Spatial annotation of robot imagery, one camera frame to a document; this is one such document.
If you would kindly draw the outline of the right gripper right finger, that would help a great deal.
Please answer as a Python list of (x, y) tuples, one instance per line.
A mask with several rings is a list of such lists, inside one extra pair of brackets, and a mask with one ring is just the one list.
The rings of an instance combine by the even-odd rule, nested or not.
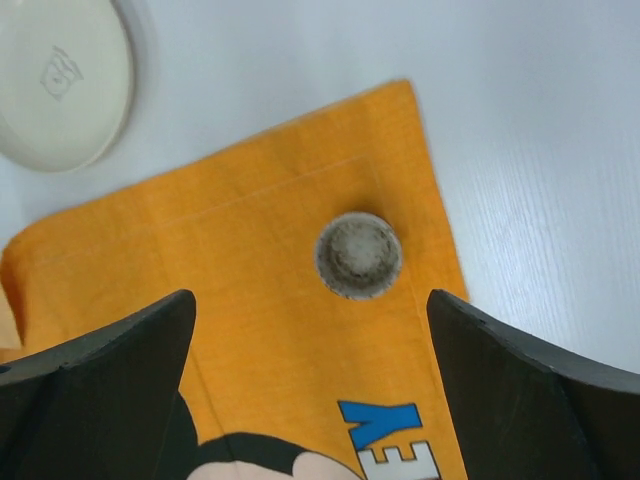
[(505, 324), (444, 290), (426, 312), (471, 479), (636, 479), (639, 376)]

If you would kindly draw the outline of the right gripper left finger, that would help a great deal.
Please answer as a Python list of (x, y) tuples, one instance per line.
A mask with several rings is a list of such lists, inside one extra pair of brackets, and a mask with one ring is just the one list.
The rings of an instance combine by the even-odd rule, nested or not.
[(2, 478), (186, 478), (196, 434), (178, 390), (195, 319), (179, 290), (2, 364)]

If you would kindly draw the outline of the orange Mickey placemat cloth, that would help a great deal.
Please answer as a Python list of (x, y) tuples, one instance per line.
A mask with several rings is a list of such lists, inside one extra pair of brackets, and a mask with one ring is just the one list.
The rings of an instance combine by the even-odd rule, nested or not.
[[(373, 300), (337, 296), (314, 267), (349, 211), (402, 246)], [(362, 479), (466, 477), (426, 314), (431, 291), (466, 287), (406, 80), (49, 216), (5, 247), (1, 282), (23, 355), (192, 291), (180, 391), (201, 441), (267, 434)]]

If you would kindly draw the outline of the small grey cup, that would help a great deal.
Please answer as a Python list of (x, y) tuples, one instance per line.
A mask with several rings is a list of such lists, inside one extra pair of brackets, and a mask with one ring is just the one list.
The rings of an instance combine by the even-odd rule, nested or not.
[(313, 260), (322, 283), (349, 300), (367, 301), (389, 291), (403, 266), (403, 248), (381, 217), (351, 211), (335, 217), (317, 237)]

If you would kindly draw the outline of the cream round plate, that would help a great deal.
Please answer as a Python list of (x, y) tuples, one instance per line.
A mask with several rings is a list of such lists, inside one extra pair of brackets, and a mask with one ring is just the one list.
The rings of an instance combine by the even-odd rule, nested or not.
[(2, 158), (57, 174), (108, 155), (138, 121), (153, 85), (149, 6), (2, 2)]

